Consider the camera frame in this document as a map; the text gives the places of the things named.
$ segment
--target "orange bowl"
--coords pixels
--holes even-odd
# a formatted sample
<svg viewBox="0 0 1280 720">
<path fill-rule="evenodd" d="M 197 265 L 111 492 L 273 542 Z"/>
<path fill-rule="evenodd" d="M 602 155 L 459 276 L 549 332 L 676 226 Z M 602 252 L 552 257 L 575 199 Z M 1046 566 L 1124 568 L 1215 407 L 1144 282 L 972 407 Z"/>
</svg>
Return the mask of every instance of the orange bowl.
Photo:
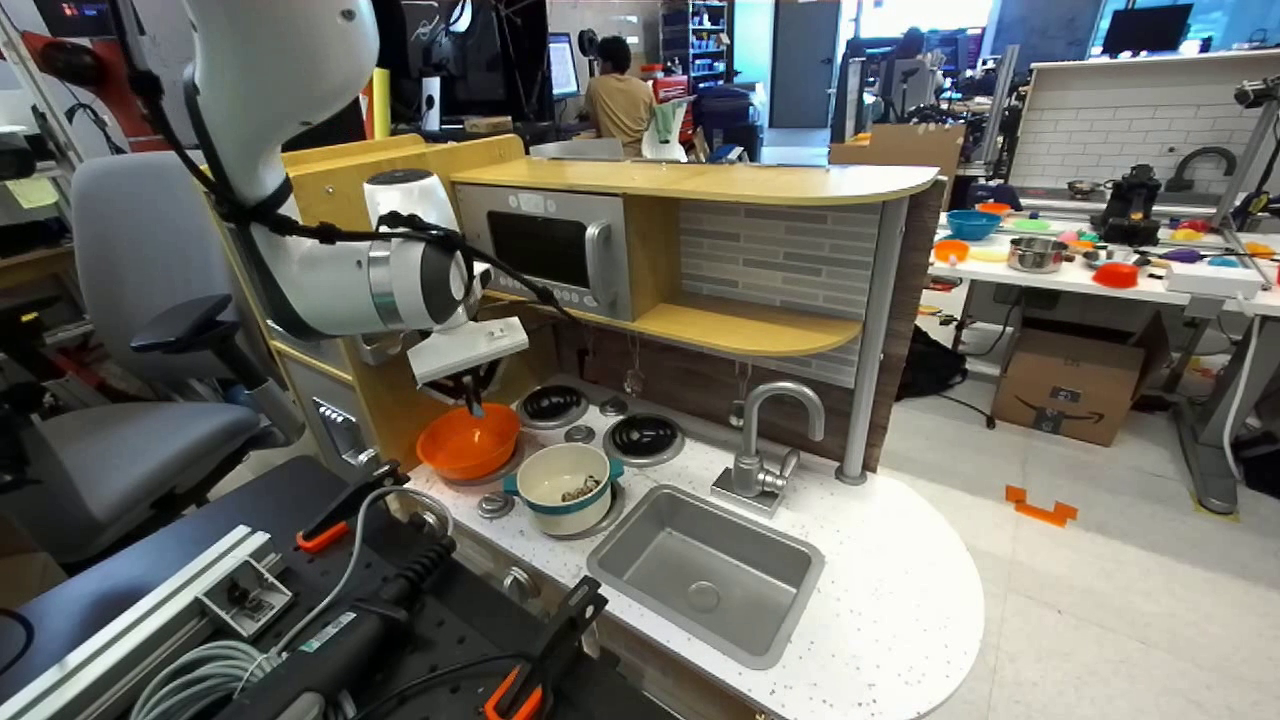
<svg viewBox="0 0 1280 720">
<path fill-rule="evenodd" d="M 416 435 L 416 462 L 454 484 L 475 484 L 500 474 L 520 444 L 520 415 L 509 404 L 483 404 L 482 415 L 449 407 Z"/>
<path fill-rule="evenodd" d="M 942 262 L 942 265 L 966 265 L 966 262 L 967 262 L 967 243 L 957 241 L 957 238 L 936 241 L 936 243 L 933 243 L 933 262 Z"/>
</svg>

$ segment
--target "plastic container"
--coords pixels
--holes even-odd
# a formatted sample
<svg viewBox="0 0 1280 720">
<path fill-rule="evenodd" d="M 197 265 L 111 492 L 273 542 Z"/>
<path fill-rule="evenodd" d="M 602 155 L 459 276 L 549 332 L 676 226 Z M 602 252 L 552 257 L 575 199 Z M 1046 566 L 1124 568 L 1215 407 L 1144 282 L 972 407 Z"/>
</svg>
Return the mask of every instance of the plastic container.
<svg viewBox="0 0 1280 720">
<path fill-rule="evenodd" d="M 951 207 L 950 226 L 951 226 L 951 238 L 961 238 L 967 243 L 987 241 L 1001 228 L 997 217 L 978 212 L 978 207 Z"/>
<path fill-rule="evenodd" d="M 950 267 L 966 265 L 966 262 L 967 262 L 967 241 L 957 241 L 957 238 L 936 241 L 936 243 L 933 243 L 933 262 L 942 262 L 942 265 L 950 265 Z"/>
<path fill-rule="evenodd" d="M 1094 282 L 1106 289 L 1138 289 L 1138 265 L 1097 265 Z"/>
<path fill-rule="evenodd" d="M 416 462 L 454 484 L 497 476 L 520 444 L 520 415 L 509 404 L 483 404 L 482 415 L 449 407 L 416 435 Z"/>
<path fill-rule="evenodd" d="M 609 515 L 618 476 L 591 444 L 549 444 L 515 470 L 515 496 L 546 536 L 580 536 Z"/>
</svg>

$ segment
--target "wooden countertop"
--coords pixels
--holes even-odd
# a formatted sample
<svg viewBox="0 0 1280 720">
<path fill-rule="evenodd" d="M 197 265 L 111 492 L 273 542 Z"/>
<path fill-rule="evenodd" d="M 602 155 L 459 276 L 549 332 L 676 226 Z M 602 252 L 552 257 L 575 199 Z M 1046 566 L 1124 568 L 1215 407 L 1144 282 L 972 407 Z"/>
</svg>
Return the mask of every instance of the wooden countertop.
<svg viewBox="0 0 1280 720">
<path fill-rule="evenodd" d="M 852 164 L 852 170 L 760 170 L 760 164 L 640 164 L 640 162 L 505 162 L 456 172 L 454 186 L 618 194 L 710 203 L 831 207 L 884 203 L 923 194 L 936 170 Z"/>
</svg>

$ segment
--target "computer monitor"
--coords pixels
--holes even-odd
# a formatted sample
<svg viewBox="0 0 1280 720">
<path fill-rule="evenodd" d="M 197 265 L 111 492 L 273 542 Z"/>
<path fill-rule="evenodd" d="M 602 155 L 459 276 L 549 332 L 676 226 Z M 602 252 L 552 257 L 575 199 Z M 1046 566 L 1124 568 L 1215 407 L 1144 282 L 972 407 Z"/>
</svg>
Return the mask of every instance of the computer monitor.
<svg viewBox="0 0 1280 720">
<path fill-rule="evenodd" d="M 1106 58 L 1120 54 L 1178 54 L 1188 37 L 1194 3 L 1163 3 L 1163 7 L 1118 7 Z"/>
<path fill-rule="evenodd" d="M 552 74 L 552 98 L 575 98 L 575 66 L 571 66 L 571 37 L 549 33 L 549 74 Z"/>
</svg>

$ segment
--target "metal frame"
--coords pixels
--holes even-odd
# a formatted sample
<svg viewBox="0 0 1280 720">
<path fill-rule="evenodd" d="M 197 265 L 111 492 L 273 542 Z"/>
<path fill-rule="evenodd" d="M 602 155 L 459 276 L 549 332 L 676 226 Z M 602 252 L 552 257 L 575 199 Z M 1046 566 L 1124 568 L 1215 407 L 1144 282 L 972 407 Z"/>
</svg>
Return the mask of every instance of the metal frame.
<svg viewBox="0 0 1280 720">
<path fill-rule="evenodd" d="M 878 262 L 873 262 L 868 314 L 864 314 L 864 332 L 860 332 L 860 349 L 855 349 L 845 465 L 838 474 L 838 480 L 845 480 L 845 484 L 868 480 L 864 465 L 868 465 L 868 439 L 873 439 L 873 415 L 878 415 L 884 339 L 887 339 L 887 321 L 892 321 L 895 265 L 906 257 L 906 234 L 908 234 L 908 199 L 884 203 Z"/>
<path fill-rule="evenodd" d="M 244 524 L 120 612 L 108 630 L 92 633 L 78 652 L 19 688 L 0 715 L 71 715 L 78 700 L 108 673 L 131 667 L 131 655 L 151 647 L 158 635 L 194 622 L 200 597 L 229 579 L 239 566 L 267 545 L 267 532 Z"/>
</svg>

